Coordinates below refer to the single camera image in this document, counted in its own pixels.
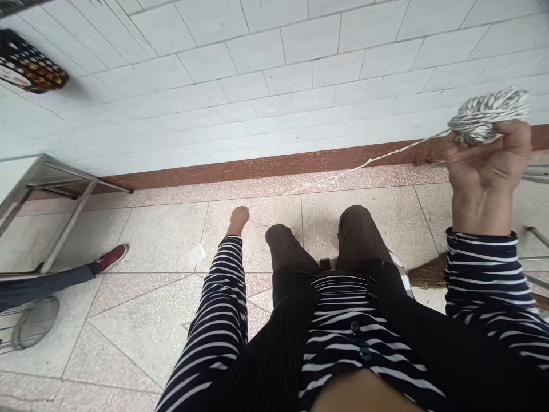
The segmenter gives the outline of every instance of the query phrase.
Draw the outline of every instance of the red sneaker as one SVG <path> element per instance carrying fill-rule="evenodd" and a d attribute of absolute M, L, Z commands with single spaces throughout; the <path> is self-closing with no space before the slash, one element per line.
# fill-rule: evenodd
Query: red sneaker
<path fill-rule="evenodd" d="M 124 256 L 126 256 L 126 253 L 129 249 L 130 248 L 128 245 L 118 245 L 110 252 L 107 252 L 99 259 L 97 259 L 96 263 L 100 266 L 98 273 L 106 272 L 111 269 L 112 266 L 116 265 L 124 258 Z"/>

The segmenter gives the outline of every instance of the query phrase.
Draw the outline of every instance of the black cardigan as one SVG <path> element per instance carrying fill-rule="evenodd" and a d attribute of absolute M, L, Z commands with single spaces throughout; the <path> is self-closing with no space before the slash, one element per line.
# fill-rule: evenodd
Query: black cardigan
<path fill-rule="evenodd" d="M 394 281 L 400 276 L 395 266 L 372 262 L 365 273 L 369 275 L 358 276 L 367 280 L 372 303 L 419 357 L 456 411 L 549 410 L 549 377 L 528 358 L 417 303 L 403 287 L 392 287 L 401 283 Z M 308 282 L 289 277 L 288 293 L 269 322 L 192 410 L 298 410 L 301 364 L 319 295 Z"/>

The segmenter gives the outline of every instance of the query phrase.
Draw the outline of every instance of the tiled floor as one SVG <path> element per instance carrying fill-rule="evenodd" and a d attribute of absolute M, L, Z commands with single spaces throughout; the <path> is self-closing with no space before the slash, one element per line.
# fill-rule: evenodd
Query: tiled floor
<path fill-rule="evenodd" d="M 451 189 L 443 169 L 374 167 L 333 183 L 335 172 L 151 189 L 92 196 L 55 264 L 63 270 L 129 243 L 125 260 L 96 280 L 58 293 L 61 311 L 37 346 L 0 355 L 0 405 L 33 411 L 151 411 L 186 341 L 203 278 L 231 210 L 250 207 L 244 237 L 249 335 L 268 321 L 270 252 L 264 236 L 290 227 L 315 258 L 337 255 L 337 220 L 352 204 L 367 207 L 387 243 L 412 268 L 444 251 Z M 29 202 L 0 239 L 0 271 L 30 270 L 52 246 L 73 204 Z M 549 233 L 549 191 L 521 183 L 514 230 L 520 255 L 547 251 L 523 229 Z M 547 262 L 529 263 L 535 271 Z M 444 290 L 416 290 L 444 311 Z"/>

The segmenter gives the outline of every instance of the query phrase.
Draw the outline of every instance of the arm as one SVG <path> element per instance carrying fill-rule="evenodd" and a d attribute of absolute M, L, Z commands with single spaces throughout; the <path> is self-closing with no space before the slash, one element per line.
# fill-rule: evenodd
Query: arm
<path fill-rule="evenodd" d="M 206 389 L 237 359 L 248 343 L 242 229 L 248 209 L 233 211 L 227 236 L 206 275 L 200 305 L 183 353 L 158 401 L 157 411 L 191 411 Z"/>
<path fill-rule="evenodd" d="M 449 136 L 446 313 L 549 370 L 549 326 L 534 307 L 511 231 L 512 194 L 530 158 L 530 126 L 505 122 L 496 129 L 503 137 L 488 145 L 458 145 Z"/>

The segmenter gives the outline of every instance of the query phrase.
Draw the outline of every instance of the leg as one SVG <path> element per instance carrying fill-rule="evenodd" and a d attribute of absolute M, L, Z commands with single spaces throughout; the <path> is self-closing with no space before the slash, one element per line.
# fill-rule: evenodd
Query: leg
<path fill-rule="evenodd" d="M 391 262 L 391 255 L 368 210 L 348 207 L 339 218 L 339 257 L 336 269 L 361 272 L 372 260 Z"/>
<path fill-rule="evenodd" d="M 322 273 L 316 261 L 301 247 L 292 231 L 282 224 L 271 226 L 265 234 L 273 261 L 273 273 L 306 272 Z"/>
<path fill-rule="evenodd" d="M 0 312 L 53 295 L 95 277 L 90 265 L 85 264 L 64 272 L 36 278 L 3 280 L 0 282 Z"/>
<path fill-rule="evenodd" d="M 273 304 L 276 306 L 287 294 L 299 289 L 301 282 L 308 282 L 322 270 L 286 226 L 271 226 L 265 238 L 273 260 Z M 304 274 L 291 275 L 289 272 Z"/>

